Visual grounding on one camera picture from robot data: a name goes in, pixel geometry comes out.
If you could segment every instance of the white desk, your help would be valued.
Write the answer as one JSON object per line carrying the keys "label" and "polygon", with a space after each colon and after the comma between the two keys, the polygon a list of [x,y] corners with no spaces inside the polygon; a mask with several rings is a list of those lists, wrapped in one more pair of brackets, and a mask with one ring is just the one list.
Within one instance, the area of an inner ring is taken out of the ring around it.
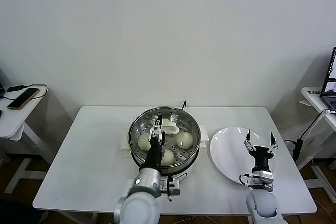
{"label": "white desk", "polygon": [[[32,86],[33,88],[39,88],[40,91],[35,97],[41,96],[46,92],[46,87],[44,86]],[[19,91],[14,91],[10,93],[4,94],[4,96],[8,98],[15,99],[20,94],[22,94],[26,89],[22,89]],[[53,153],[46,146],[46,144],[34,133],[34,131],[25,123],[25,120],[36,107],[36,105],[40,102],[42,98],[30,100],[22,109],[20,110],[10,110],[7,106],[12,102],[12,100],[8,100],[6,98],[0,99],[0,109],[2,110],[2,114],[0,117],[0,138],[11,138],[16,135],[16,140],[20,139],[22,131],[34,142],[34,144],[38,147],[39,154],[48,162],[51,163],[53,161]],[[25,158],[19,169],[13,176],[12,180],[9,182],[5,192],[12,193],[15,189],[17,183],[21,178],[28,179],[43,179],[45,176],[45,172],[32,172],[25,170],[28,164],[30,163],[30,158]]]}
{"label": "white desk", "polygon": [[[321,112],[322,110],[328,109],[328,106],[322,101],[320,98],[321,88],[313,87],[313,88],[302,88],[301,93],[308,100],[308,102],[317,110],[317,112]],[[331,126],[331,128],[336,131],[336,115],[329,114],[323,117],[326,122]],[[304,167],[309,161],[313,159],[315,155],[317,155],[324,147],[327,147],[325,143],[329,140],[329,138],[334,138],[335,134],[333,133],[329,137],[319,138],[314,140],[310,146],[304,145],[302,147],[302,153],[297,160],[298,168],[301,169]],[[330,169],[336,169],[336,161],[329,165]],[[316,175],[317,179],[309,179],[305,180],[308,188],[318,188],[322,187],[326,194],[328,195],[331,202],[336,203],[336,192],[329,184],[327,178],[324,176],[322,170],[318,166],[312,166],[312,171]]]}
{"label": "white desk", "polygon": [[[151,107],[84,106],[59,149],[33,206],[39,209],[113,212],[129,179],[138,173],[119,149],[132,121]],[[284,214],[316,211],[311,195],[265,108],[185,107],[207,129],[209,138],[229,126],[251,128],[265,138],[272,131],[276,154],[274,194]],[[194,168],[181,182],[181,195],[159,198],[162,214],[248,215],[249,189],[223,176],[201,148]]]}

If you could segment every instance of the power cord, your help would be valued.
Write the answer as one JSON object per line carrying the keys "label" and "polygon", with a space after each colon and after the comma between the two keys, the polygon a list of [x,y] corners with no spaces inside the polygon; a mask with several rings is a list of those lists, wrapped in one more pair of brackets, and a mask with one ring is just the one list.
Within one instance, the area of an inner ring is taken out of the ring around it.
{"label": "power cord", "polygon": [[184,103],[183,103],[183,105],[182,105],[182,108],[181,108],[181,110],[183,110],[184,109],[184,107],[186,107],[187,106],[187,101],[184,101]]}
{"label": "power cord", "polygon": [[[197,217],[197,216],[193,216],[193,217],[190,217],[190,218],[185,219],[185,220],[179,220],[179,221],[174,222],[173,224],[180,223],[180,222],[187,221],[187,220],[191,220],[191,219],[193,219],[193,218],[195,218],[195,217]],[[202,217],[208,218],[208,219],[211,220],[214,224],[218,224],[213,218],[211,218],[211,217],[209,217],[209,216],[207,216],[207,215],[202,215]]]}
{"label": "power cord", "polygon": [[334,222],[336,224],[336,221],[334,220],[334,218],[329,214],[329,212],[324,208],[324,206],[322,206],[321,203],[319,203],[317,200],[314,200],[317,204],[320,205],[320,207],[322,207],[322,209],[327,213],[327,215],[330,217],[330,219],[332,220],[332,222]]}
{"label": "power cord", "polygon": [[[34,98],[31,98],[31,100],[33,99],[38,99],[38,98],[42,98],[44,97],[47,92],[48,92],[48,85],[46,84],[30,84],[30,85],[27,85],[27,86],[24,86],[24,85],[19,85],[19,86],[12,86],[12,87],[9,87],[7,92],[12,92],[12,91],[19,91],[19,90],[22,90],[22,89],[25,89],[25,88],[28,88],[28,87],[31,87],[31,86],[44,86],[46,87],[46,92],[38,97],[34,97]],[[5,97],[5,96],[2,96],[0,98],[5,98],[5,99],[8,99],[8,100],[15,100],[13,98],[9,98],[9,97]]]}
{"label": "power cord", "polygon": [[28,88],[28,87],[31,87],[31,86],[44,86],[44,87],[46,87],[46,92],[44,92],[44,94],[40,95],[39,97],[31,98],[31,100],[33,100],[33,99],[38,99],[38,98],[41,98],[41,97],[44,97],[44,96],[48,93],[48,85],[46,85],[46,84],[31,84],[31,85],[24,86],[24,87],[25,87],[25,88]]}
{"label": "power cord", "polygon": [[310,132],[312,131],[312,129],[317,125],[317,123],[325,116],[325,115],[329,115],[329,114],[335,114],[334,110],[322,110],[318,116],[312,121],[312,123],[308,126],[308,128],[303,132],[303,134],[300,136],[300,138],[297,139],[297,141],[292,141],[292,140],[285,140],[288,142],[292,142],[295,145],[295,148],[293,150],[293,160],[294,162],[296,160],[298,160],[299,156],[300,156],[300,152],[302,149],[302,145],[303,145],[303,137],[305,136],[305,134],[308,132],[308,134],[306,135],[306,137],[304,138],[305,140],[308,138]]}
{"label": "power cord", "polygon": [[300,216],[296,215],[296,217],[298,217],[300,224],[302,224]]}

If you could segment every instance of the laptop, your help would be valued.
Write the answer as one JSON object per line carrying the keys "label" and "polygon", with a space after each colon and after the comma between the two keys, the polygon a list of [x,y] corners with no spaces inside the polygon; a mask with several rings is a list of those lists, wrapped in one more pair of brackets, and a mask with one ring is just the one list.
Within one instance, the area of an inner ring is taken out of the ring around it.
{"label": "laptop", "polygon": [[320,97],[329,108],[336,111],[336,64],[334,64],[335,56],[336,47],[334,47],[332,51],[327,76],[324,81]]}

